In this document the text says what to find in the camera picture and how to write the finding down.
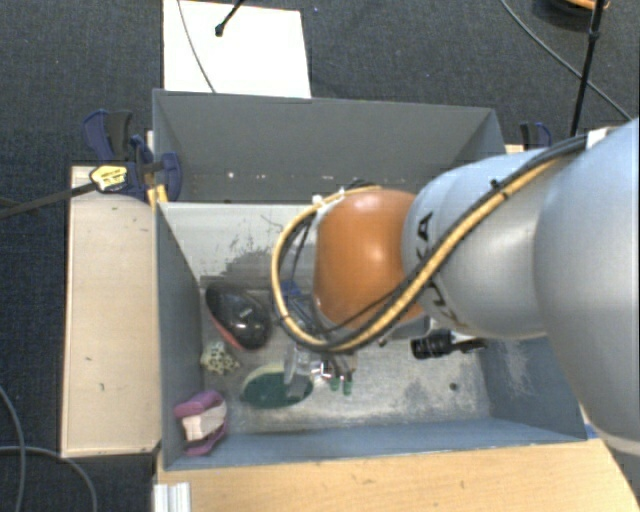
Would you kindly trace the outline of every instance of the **black stand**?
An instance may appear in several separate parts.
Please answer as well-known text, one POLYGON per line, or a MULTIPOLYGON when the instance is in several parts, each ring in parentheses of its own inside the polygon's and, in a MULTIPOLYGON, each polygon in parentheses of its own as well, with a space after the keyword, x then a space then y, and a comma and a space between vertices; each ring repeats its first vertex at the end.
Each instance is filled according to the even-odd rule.
POLYGON ((218 25, 216 27, 216 36, 217 37, 222 37, 222 35, 224 34, 224 27, 227 24, 227 22, 233 17, 233 15, 236 13, 236 11, 240 8, 240 6, 244 3, 245 0, 238 0, 235 5, 233 6, 233 9, 231 9, 231 12, 229 14, 227 14, 227 17, 222 20, 222 23, 220 23, 220 25, 218 25))
POLYGON ((596 7, 591 16, 591 25, 589 26, 589 46, 587 48, 587 56, 584 59, 584 67, 582 68, 582 78, 580 79, 580 89, 578 90, 578 98, 576 99, 576 108, 573 113, 573 122, 571 123, 571 137, 575 137, 578 132, 578 122, 580 121, 580 113, 582 112, 582 102, 584 101, 584 93, 587 89, 589 81, 589 71, 591 70, 591 61, 593 60, 593 51, 596 41, 600 37, 600 20, 602 19, 602 11, 606 0, 596 0, 596 7))

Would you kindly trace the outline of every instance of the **computer mouse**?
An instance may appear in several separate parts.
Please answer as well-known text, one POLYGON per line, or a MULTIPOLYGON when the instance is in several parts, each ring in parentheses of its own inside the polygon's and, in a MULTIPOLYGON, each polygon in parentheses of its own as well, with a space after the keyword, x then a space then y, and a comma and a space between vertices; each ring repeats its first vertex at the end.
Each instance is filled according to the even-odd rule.
POLYGON ((205 301, 212 322, 226 342, 240 350, 257 350, 267 343, 271 317, 246 290, 230 283, 212 283, 205 301))

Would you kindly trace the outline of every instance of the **gray carpet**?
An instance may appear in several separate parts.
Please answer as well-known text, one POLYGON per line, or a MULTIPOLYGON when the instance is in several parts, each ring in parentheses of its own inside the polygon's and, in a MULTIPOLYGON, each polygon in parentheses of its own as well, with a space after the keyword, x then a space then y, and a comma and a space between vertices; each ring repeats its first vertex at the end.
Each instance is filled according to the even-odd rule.
MULTIPOLYGON (((314 96, 495 108, 507 142, 520 121, 568 134, 578 80, 537 47, 498 0, 281 0, 248 2, 303 10, 314 96)), ((581 68, 588 18, 543 0, 511 0, 548 44, 581 68)), ((0 18, 0 196, 17 201, 63 189, 74 161, 91 158, 80 123, 97 108, 127 108, 132 129, 151 124, 161 86, 160 0, 5 0, 0 18)), ((638 115, 640 3, 613 0, 592 79, 638 115)), ((212 29, 219 20, 212 20, 212 29)), ((588 91, 582 128, 619 124, 588 91)), ((27 442, 57 449, 65 297, 66 206, 0 221, 0 384, 27 442)), ((0 445, 15 444, 0 407, 0 445)), ((100 510, 150 507, 151 458, 82 461, 100 510)), ((68 468, 29 459, 23 510, 88 510, 68 468)), ((0 456, 0 511, 13 510, 18 459, 0 456)))

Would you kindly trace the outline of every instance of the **wooden board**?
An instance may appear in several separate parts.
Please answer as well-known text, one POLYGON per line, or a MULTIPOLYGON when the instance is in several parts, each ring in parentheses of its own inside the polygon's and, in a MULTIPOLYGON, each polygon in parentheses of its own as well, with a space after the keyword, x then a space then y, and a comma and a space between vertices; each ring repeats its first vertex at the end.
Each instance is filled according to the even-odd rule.
POLYGON ((193 512, 637 512, 602 441, 310 464, 165 472, 193 512))
MULTIPOLYGON (((74 168, 72 185, 89 168, 74 168)), ((60 451, 140 453, 160 439, 151 208, 97 192, 71 201, 60 451)))

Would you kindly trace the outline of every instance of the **cable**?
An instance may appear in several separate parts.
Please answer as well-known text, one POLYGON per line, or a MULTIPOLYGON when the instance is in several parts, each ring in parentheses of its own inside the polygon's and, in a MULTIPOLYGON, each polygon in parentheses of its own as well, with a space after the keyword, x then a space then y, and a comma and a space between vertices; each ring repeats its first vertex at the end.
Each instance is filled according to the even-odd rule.
POLYGON ((5 403, 7 410, 9 411, 9 415, 11 416, 11 420, 13 421, 13 425, 15 426, 16 433, 18 435, 18 446, 0 446, 0 454, 1 453, 18 453, 20 455, 20 482, 18 485, 18 496, 16 498, 16 506, 15 511, 20 512, 22 509, 22 502, 24 499, 24 488, 26 484, 27 477, 27 453, 33 455, 41 455, 45 457, 52 458, 58 462, 62 462, 64 464, 68 464, 71 468, 82 478, 84 483, 91 494, 91 505, 92 511, 98 511, 98 496, 96 494, 95 486, 89 478, 89 475, 80 467, 78 464, 71 460, 65 459, 58 455, 56 452, 47 450, 46 448, 38 448, 34 446, 27 446, 24 441, 24 432, 22 431, 22 426, 20 425, 20 420, 18 418, 18 413, 16 412, 13 403, 7 396, 4 388, 0 385, 0 396, 2 397, 3 402, 5 403))
POLYGON ((61 192, 50 194, 48 196, 40 197, 38 199, 34 199, 33 201, 18 203, 10 208, 0 210, 0 220, 8 219, 9 217, 13 217, 14 215, 19 215, 21 213, 31 213, 44 206, 49 206, 59 201, 68 201, 73 197, 88 194, 89 192, 94 192, 95 190, 96 185, 93 182, 90 182, 86 183, 85 185, 80 185, 79 187, 70 188, 61 192))
POLYGON ((213 85, 211 85, 209 76, 207 75, 207 72, 204 70, 204 67, 202 66, 202 62, 200 62, 200 58, 198 57, 198 53, 196 52, 196 49, 193 46, 193 41, 191 40, 191 36, 189 35, 189 29, 187 28, 187 22, 184 19, 184 13, 182 12, 182 5, 180 4, 180 0, 176 0, 176 4, 178 4, 178 11, 180 12, 180 20, 182 21, 182 28, 184 28, 184 33, 187 36, 187 41, 189 41, 189 46, 191 47, 191 53, 193 54, 193 57, 196 59, 196 63, 200 68, 200 73, 202 73, 202 76, 204 77, 205 82, 207 82, 207 85, 209 86, 209 89, 211 89, 211 92, 215 94, 216 90, 213 88, 213 85))
MULTIPOLYGON (((399 321, 407 309, 417 300, 423 288, 448 259, 457 245, 471 233, 482 220, 490 215, 511 195, 517 193, 552 167, 557 159, 570 153, 583 150, 585 144, 586 136, 560 142, 533 157, 502 182, 492 183, 493 189, 476 201, 476 203, 445 232, 435 246, 426 252, 420 263, 413 269, 409 276, 407 276, 407 279, 396 288, 389 301, 387 301, 371 319, 346 337, 330 342, 312 336, 294 322, 289 316, 289 312, 282 299, 281 290, 279 289, 278 261, 280 261, 281 249, 287 237, 295 231, 297 225, 304 222, 306 216, 315 214, 318 210, 318 204, 312 205, 285 227, 273 251, 271 267, 272 288, 276 310, 281 317, 283 328, 285 328, 287 333, 295 339, 296 342, 315 351, 331 350, 332 352, 349 352, 370 343, 375 338, 388 332, 395 323, 399 321)), ((370 187, 350 192, 358 193, 364 190, 370 190, 370 187)), ((344 194, 346 194, 346 192, 329 196, 323 203, 328 204, 335 202, 344 194)))
POLYGON ((24 499, 24 486, 27 480, 27 447, 24 442, 24 432, 22 431, 22 425, 20 425, 18 413, 11 403, 11 400, 9 400, 9 397, 2 385, 0 385, 0 396, 2 396, 2 400, 7 406, 7 410, 9 411, 9 415, 11 416, 11 420, 13 421, 13 425, 16 429, 16 434, 18 435, 18 449, 20 452, 20 482, 18 484, 18 497, 16 498, 15 511, 20 512, 20 509, 22 508, 22 500, 24 499))
MULTIPOLYGON (((582 74, 571 66, 566 60, 564 60, 560 55, 558 55, 553 49, 551 49, 542 39, 540 39, 525 23, 522 21, 518 15, 513 11, 511 7, 507 4, 506 0, 500 0, 500 3, 504 7, 504 9, 509 13, 509 15, 513 18, 513 20, 520 25, 520 28, 524 30, 531 39, 533 39, 540 47, 542 47, 549 55, 551 55, 555 60, 557 60, 560 64, 562 64, 565 68, 567 68, 571 73, 573 73, 577 78, 581 79, 582 74)), ((631 116, 615 101, 613 101, 609 96, 607 96, 600 88, 596 87, 591 81, 587 82, 587 86, 590 87, 596 94, 598 94, 603 100, 605 100, 609 105, 611 105, 614 109, 618 111, 618 113, 624 117, 627 121, 631 121, 631 116)))
MULTIPOLYGON (((49 457, 51 459, 54 459, 57 462, 68 464, 71 467, 71 469, 73 469, 82 478, 82 480, 84 480, 84 483, 86 484, 87 489, 91 494, 91 510, 93 512, 98 512, 98 496, 96 494, 95 486, 93 485, 91 478, 89 478, 89 475, 87 475, 85 470, 82 469, 80 466, 78 466, 78 464, 75 461, 71 459, 65 459, 60 455, 58 455, 56 452, 52 450, 47 450, 46 448, 38 448, 35 446, 26 446, 25 448, 27 453, 31 455, 42 455, 44 457, 49 457)), ((19 446, 0 446, 0 453, 15 453, 19 450, 20 450, 19 446)))
POLYGON ((289 278, 291 282, 294 281, 296 277, 296 269, 298 268, 298 261, 300 260, 300 255, 302 254, 302 249, 304 248, 304 244, 307 241, 307 237, 309 236, 309 231, 311 230, 311 224, 313 217, 308 217, 309 221, 304 222, 304 231, 302 232, 302 240, 296 249, 296 253, 293 257, 293 265, 291 266, 291 277, 289 278))
POLYGON ((331 334, 331 333, 337 331, 338 329, 342 329, 343 327, 347 327, 354 320, 357 320, 362 315, 367 314, 369 311, 371 311, 376 306, 379 306, 380 304, 382 304, 385 300, 387 300, 389 297, 391 297, 393 295, 394 291, 395 290, 391 290, 390 292, 385 293, 382 297, 380 297, 377 300, 374 300, 373 302, 369 303, 368 305, 363 307, 360 311, 358 311, 357 313, 354 313, 353 315, 351 315, 346 320, 343 320, 338 325, 335 325, 334 327, 330 327, 329 329, 319 330, 319 331, 317 331, 316 334, 322 334, 322 335, 331 334))

